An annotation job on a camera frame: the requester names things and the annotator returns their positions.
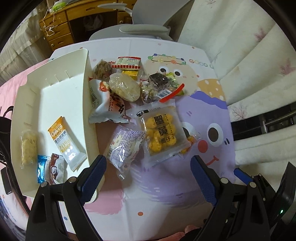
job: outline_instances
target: metal screw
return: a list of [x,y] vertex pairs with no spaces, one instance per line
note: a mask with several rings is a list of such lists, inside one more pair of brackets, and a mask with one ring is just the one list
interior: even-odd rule
[[224,183],[224,184],[227,184],[227,183],[228,183],[228,179],[225,178],[225,177],[221,178],[220,181],[221,181],[222,183]]
[[43,187],[43,188],[46,187],[46,185],[47,185],[47,182],[43,182],[43,183],[40,184],[40,186]]
[[76,182],[76,177],[70,177],[69,179],[68,179],[68,182],[69,183],[74,183],[74,182]]
[[250,182],[250,187],[255,188],[256,187],[256,183]]

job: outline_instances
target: gray chair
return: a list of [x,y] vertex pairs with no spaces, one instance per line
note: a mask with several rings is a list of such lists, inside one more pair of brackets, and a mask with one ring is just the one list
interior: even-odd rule
[[120,24],[95,32],[89,40],[141,37],[161,38],[172,41],[170,28],[166,27],[171,17],[191,0],[137,0],[133,10],[125,3],[101,4],[98,7],[126,11],[133,24]]

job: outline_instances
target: chair seat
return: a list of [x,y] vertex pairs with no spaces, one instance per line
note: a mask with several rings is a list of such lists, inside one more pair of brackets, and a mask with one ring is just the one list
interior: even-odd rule
[[91,35],[89,40],[94,39],[106,39],[106,38],[119,38],[119,37],[139,37],[139,38],[152,38],[154,39],[154,36],[145,36],[145,35],[133,35],[133,34],[125,34],[119,31],[119,28],[123,25],[127,24],[119,24],[114,25],[108,28],[103,28],[94,34]]

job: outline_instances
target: black bag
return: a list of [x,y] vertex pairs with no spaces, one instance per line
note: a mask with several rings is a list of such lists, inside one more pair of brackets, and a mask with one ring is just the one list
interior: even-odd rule
[[13,170],[11,155],[10,155],[10,129],[11,120],[5,118],[5,115],[13,111],[13,106],[10,106],[7,111],[5,111],[3,116],[0,116],[0,162],[6,166],[7,176],[12,189],[18,202],[23,206],[26,213],[29,215],[30,209],[26,204],[26,199],[20,191],[20,187],[17,183],[15,172]]

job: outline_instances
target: orange and white wrapper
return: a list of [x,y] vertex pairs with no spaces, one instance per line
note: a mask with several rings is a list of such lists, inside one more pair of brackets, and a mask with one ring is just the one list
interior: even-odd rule
[[48,131],[59,151],[68,163],[70,169],[75,171],[77,167],[86,159],[86,154],[82,153],[77,148],[72,138],[69,136],[63,123],[63,117],[58,118]]

